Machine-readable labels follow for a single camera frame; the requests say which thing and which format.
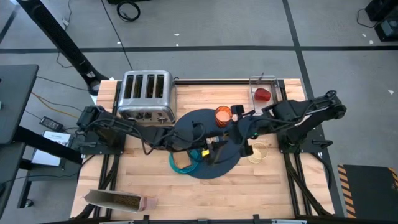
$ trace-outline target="orange and black striped tape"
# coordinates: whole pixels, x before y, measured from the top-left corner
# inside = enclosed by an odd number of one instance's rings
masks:
[[[337,169],[338,175],[340,177],[341,188],[343,189],[343,196],[346,204],[348,218],[356,218],[353,196],[351,195],[351,191],[349,189],[347,172],[344,169],[344,166],[341,164],[337,165]]]
[[[395,187],[398,187],[398,175],[396,170],[394,170],[392,167],[388,167],[388,169],[391,171],[392,177],[394,178]]]

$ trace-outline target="wooden tabletop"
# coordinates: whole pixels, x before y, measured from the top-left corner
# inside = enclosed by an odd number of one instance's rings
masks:
[[[284,81],[288,99],[305,100],[299,79]],[[177,88],[177,119],[192,110],[215,109],[220,105],[242,104],[245,111],[253,109],[248,85],[178,85]],[[97,105],[112,112],[115,89],[116,81],[102,81]],[[158,203],[156,209],[138,213],[113,210],[112,220],[142,220],[144,215],[150,215],[151,220],[250,219],[253,214],[259,214],[260,218],[293,218],[284,158],[276,135],[249,140],[249,144],[254,142],[269,146],[268,155],[261,163],[253,164],[243,157],[226,175],[203,180],[174,172],[168,152],[154,151],[145,156],[138,138],[128,136],[119,162],[116,190],[157,197]],[[307,187],[327,211],[334,213],[322,164],[309,154],[301,154],[301,160]],[[97,155],[81,169],[71,217],[85,207],[83,197],[88,191],[98,188],[102,161],[103,156]],[[301,192],[297,186],[296,189],[303,214]]]

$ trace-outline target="toaster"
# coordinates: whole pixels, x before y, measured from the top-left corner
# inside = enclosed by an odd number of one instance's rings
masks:
[[[172,124],[177,113],[177,87],[168,71],[129,71],[123,76],[118,112],[141,124]]]

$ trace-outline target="toaster slot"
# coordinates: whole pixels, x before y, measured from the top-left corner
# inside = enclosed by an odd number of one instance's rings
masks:
[[[164,75],[157,75],[156,76],[156,90],[155,90],[156,98],[163,98],[163,86],[164,86]]]
[[[155,75],[148,75],[148,77],[147,77],[147,93],[145,95],[146,98],[154,97],[154,84],[155,84]]]
[[[134,94],[133,98],[141,97],[141,88],[142,88],[142,75],[137,75],[136,82],[134,84]]]
[[[124,99],[131,98],[132,82],[134,81],[134,75],[129,75],[126,79],[126,87],[124,89]]]

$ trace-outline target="red cup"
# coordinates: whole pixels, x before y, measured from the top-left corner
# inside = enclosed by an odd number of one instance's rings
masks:
[[[224,128],[228,125],[228,123],[232,119],[232,111],[231,108],[227,106],[219,106],[216,109],[216,125],[219,128]]]

